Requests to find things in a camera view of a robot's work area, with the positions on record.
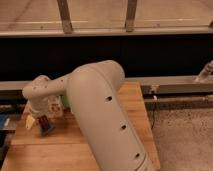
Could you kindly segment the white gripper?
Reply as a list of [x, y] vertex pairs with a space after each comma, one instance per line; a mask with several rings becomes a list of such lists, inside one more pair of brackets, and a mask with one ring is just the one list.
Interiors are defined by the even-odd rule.
[[48, 100], [43, 99], [31, 99], [29, 101], [30, 114], [26, 117], [25, 127], [27, 130], [31, 130], [36, 123], [36, 119], [45, 115], [48, 112]]

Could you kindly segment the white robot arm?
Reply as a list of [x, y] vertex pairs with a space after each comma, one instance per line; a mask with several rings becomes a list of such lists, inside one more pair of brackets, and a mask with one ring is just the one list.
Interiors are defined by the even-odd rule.
[[119, 63], [104, 60], [54, 80], [41, 75], [22, 93], [36, 118], [48, 97], [65, 95], [101, 171], [156, 171], [118, 97], [124, 79]]

